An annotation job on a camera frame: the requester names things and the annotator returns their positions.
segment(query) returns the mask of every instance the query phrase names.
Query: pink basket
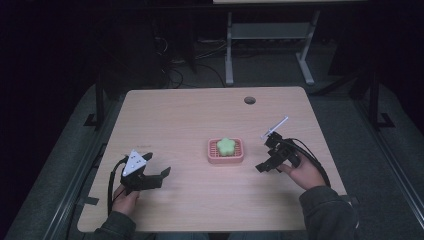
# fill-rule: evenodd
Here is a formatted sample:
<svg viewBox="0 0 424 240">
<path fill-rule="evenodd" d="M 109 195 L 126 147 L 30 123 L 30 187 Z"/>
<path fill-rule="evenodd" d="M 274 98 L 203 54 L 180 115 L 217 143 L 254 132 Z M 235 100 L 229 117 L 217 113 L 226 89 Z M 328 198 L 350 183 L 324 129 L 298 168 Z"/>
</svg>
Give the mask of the pink basket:
<svg viewBox="0 0 424 240">
<path fill-rule="evenodd" d="M 241 139 L 231 138 L 236 142 L 234 154 L 231 156 L 221 156 L 219 154 L 216 143 L 221 141 L 221 139 L 211 139 L 208 143 L 208 161 L 213 164 L 220 163 L 240 163 L 243 161 L 243 144 Z"/>
</svg>

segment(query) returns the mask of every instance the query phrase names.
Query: green object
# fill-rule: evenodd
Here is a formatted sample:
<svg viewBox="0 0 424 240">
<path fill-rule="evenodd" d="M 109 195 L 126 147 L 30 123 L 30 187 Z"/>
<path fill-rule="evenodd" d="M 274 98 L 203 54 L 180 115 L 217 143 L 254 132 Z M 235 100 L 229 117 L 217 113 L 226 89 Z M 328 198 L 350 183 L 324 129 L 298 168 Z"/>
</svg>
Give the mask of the green object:
<svg viewBox="0 0 424 240">
<path fill-rule="evenodd" d="M 223 138 L 216 143 L 219 154 L 223 157 L 234 155 L 236 149 L 236 141 Z"/>
</svg>

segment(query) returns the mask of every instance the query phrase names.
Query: sleeve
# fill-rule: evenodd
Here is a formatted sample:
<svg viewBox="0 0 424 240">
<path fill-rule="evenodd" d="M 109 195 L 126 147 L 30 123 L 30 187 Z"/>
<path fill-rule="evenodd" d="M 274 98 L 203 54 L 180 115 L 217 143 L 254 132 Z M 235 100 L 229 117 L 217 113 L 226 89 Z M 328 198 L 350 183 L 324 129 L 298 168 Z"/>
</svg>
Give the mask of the sleeve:
<svg viewBox="0 0 424 240">
<path fill-rule="evenodd" d="M 333 189 L 314 187 L 300 198 L 309 239 L 354 239 L 358 217 Z"/>
<path fill-rule="evenodd" d="M 93 239 L 131 239 L 135 232 L 135 223 L 120 212 L 112 211 L 103 225 L 96 229 Z"/>
</svg>

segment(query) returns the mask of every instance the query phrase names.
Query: tabletop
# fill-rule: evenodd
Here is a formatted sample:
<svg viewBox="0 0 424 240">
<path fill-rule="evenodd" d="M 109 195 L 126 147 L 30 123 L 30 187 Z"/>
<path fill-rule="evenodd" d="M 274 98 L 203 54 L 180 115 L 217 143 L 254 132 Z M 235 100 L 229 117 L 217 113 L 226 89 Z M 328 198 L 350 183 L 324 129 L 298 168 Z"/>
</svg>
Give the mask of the tabletop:
<svg viewBox="0 0 424 240">
<path fill-rule="evenodd" d="M 247 104 L 246 97 L 255 103 Z M 304 142 L 326 169 L 332 188 L 345 195 L 302 88 L 136 90 L 125 98 L 90 190 L 89 197 L 99 201 L 84 206 L 78 229 L 92 232 L 106 220 L 109 174 L 132 149 L 153 152 L 146 175 L 172 168 L 162 188 L 141 192 L 131 216 L 137 231 L 304 229 L 298 201 L 304 190 L 284 173 L 255 168 L 269 157 L 260 136 L 286 115 L 289 119 L 277 132 Z M 209 139 L 224 137 L 242 140 L 241 163 L 208 162 Z M 117 174 L 114 187 L 118 185 Z"/>
</svg>

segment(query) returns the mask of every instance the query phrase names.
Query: human hand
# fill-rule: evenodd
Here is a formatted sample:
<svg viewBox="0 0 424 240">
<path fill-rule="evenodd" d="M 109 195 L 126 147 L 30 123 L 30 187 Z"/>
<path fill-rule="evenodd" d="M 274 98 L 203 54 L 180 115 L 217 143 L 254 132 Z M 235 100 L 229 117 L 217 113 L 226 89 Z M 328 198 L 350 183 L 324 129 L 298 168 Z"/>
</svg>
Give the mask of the human hand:
<svg viewBox="0 0 424 240">
<path fill-rule="evenodd" d="M 112 211 L 129 216 L 134 211 L 139 194 L 139 191 L 132 191 L 130 194 L 125 195 L 125 187 L 122 184 L 119 185 L 113 193 L 115 201 L 112 205 Z"/>
<path fill-rule="evenodd" d="M 312 165 L 311 161 L 300 152 L 296 152 L 296 154 L 300 159 L 300 164 L 297 168 L 283 163 L 277 169 L 287 173 L 297 185 L 305 190 L 317 186 L 325 186 L 321 173 Z"/>
</svg>

